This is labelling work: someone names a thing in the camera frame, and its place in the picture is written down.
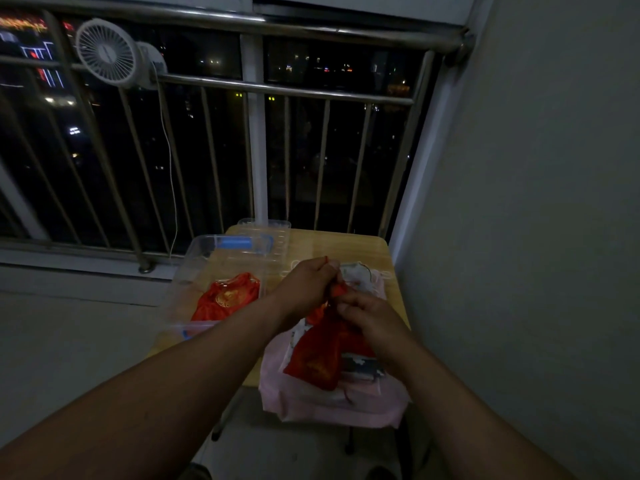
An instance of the clear plastic container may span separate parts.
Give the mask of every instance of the clear plastic container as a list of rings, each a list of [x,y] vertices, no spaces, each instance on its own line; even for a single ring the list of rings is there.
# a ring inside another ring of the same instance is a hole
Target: clear plastic container
[[[267,257],[272,249],[273,239],[268,235],[196,237],[169,286],[163,307],[168,324],[178,328],[188,324],[199,298],[212,282],[230,280],[240,273],[249,272],[260,280],[259,298],[262,297],[266,293]]]
[[[234,235],[248,235],[260,237],[268,235],[273,240],[273,247],[266,257],[268,272],[279,274],[283,269],[289,269],[287,263],[287,251],[289,250],[289,232],[291,223],[289,221],[277,221],[269,219],[267,225],[261,225],[254,219],[248,217],[240,219],[237,226],[230,232]]]

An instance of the pink plastic bag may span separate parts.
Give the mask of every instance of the pink plastic bag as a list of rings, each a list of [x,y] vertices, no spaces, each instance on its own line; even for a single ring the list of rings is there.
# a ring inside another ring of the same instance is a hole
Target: pink plastic bag
[[[282,421],[319,421],[363,428],[397,428],[409,402],[402,383],[386,375],[378,387],[340,382],[324,391],[281,372],[291,333],[281,333],[264,351],[260,368],[262,408]]]

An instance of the white wall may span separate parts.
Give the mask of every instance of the white wall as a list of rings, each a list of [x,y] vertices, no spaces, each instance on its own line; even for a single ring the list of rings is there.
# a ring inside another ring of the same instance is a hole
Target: white wall
[[[640,0],[495,0],[409,252],[414,329],[584,479],[640,477]]]

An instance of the table top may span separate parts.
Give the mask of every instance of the table top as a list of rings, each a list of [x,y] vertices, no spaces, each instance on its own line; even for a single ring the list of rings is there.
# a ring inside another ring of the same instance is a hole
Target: table top
[[[237,231],[235,227],[231,227],[227,233],[235,233]],[[329,256],[331,259],[338,259],[340,262],[360,261],[368,267],[383,273],[385,277],[385,293],[389,304],[394,307],[402,320],[404,320],[404,323],[410,326],[400,288],[398,287],[394,265],[391,261],[391,254],[389,254],[388,245],[384,239],[373,235],[291,229],[287,265],[290,266],[293,261],[302,261],[318,256]],[[279,281],[281,278],[274,276],[273,279]],[[271,288],[272,284],[272,282],[269,283],[269,289],[273,289]],[[148,356],[154,355],[171,345],[174,345],[174,342],[172,343],[160,332]],[[244,386],[258,387],[261,364],[262,357],[258,359],[252,371],[244,380]]]

